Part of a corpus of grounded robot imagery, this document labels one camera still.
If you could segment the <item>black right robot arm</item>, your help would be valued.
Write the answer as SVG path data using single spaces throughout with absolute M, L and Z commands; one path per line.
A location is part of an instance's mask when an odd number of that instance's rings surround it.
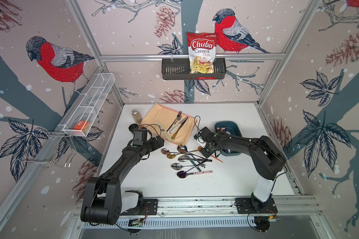
M 214 133 L 204 127 L 194 135 L 194 139 L 201 143 L 200 152 L 206 158 L 224 149 L 250 156 L 259 175 L 251 202 L 258 205 L 269 202 L 276 178 L 286 167 L 286 159 L 269 137 L 263 135 L 260 138 L 246 138 L 223 131 Z

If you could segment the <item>teal plastic storage box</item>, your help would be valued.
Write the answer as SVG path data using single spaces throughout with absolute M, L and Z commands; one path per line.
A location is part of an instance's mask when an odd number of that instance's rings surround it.
M 214 130 L 216 132 L 220 131 L 222 128 L 225 128 L 225 131 L 227 134 L 233 135 L 233 136 L 239 136 L 242 137 L 241 131 L 238 127 L 238 125 L 233 121 L 219 121 L 215 123 Z M 233 151 L 230 149 L 223 149 L 221 151 L 221 154 L 223 156 L 237 156 L 240 155 L 240 152 Z

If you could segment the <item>blue spoon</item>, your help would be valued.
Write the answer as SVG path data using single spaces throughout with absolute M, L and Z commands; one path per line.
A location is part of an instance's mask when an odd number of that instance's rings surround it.
M 185 145 L 181 145 L 181 144 L 177 147 L 177 150 L 179 153 L 192 153 L 192 152 L 198 151 L 197 149 L 193 150 L 193 151 L 188 151 L 187 147 Z

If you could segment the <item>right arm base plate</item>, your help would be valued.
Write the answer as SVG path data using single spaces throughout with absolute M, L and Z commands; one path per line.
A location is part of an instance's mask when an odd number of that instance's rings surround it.
M 270 197 L 266 202 L 261 202 L 255 197 L 241 197 L 234 199 L 234 205 L 238 214 L 277 214 L 275 201 Z

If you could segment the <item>orange handled spoon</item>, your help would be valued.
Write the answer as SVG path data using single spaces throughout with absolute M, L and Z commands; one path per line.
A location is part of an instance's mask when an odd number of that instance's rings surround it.
M 200 150 L 202 149 L 202 147 L 199 146 L 197 149 L 198 149 L 198 151 L 200 152 Z M 215 157 L 215 156 L 213 156 L 213 155 L 211 155 L 210 157 L 212 157 L 213 159 L 218 160 L 219 162 L 223 163 L 222 160 L 218 159 L 217 157 Z

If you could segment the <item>gold spoon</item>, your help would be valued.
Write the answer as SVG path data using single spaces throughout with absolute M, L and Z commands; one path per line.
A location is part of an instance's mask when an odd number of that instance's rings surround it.
M 174 153 L 174 152 L 170 152 L 170 153 L 167 154 L 167 158 L 168 159 L 174 159 L 177 156 L 184 156 L 184 155 L 194 156 L 194 154 L 192 154 L 192 153 Z

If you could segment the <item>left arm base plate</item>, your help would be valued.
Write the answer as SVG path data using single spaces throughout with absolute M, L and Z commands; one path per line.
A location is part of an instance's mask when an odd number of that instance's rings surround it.
M 122 205 L 119 205 L 117 209 L 120 209 L 121 216 L 144 216 L 144 215 L 156 215 L 158 209 L 158 199 L 144 199 L 137 203 L 134 208 L 126 209 L 127 202 L 123 201 Z

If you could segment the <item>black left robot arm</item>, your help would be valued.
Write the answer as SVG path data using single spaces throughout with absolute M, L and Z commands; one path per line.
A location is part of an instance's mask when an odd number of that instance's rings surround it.
M 165 141 L 148 129 L 135 129 L 133 139 L 122 150 L 122 155 L 105 173 L 90 178 L 86 183 L 80 218 L 93 225 L 114 225 L 122 213 L 134 215 L 146 212 L 141 191 L 130 190 L 123 195 L 121 184 L 131 169 L 144 156 L 164 146 Z

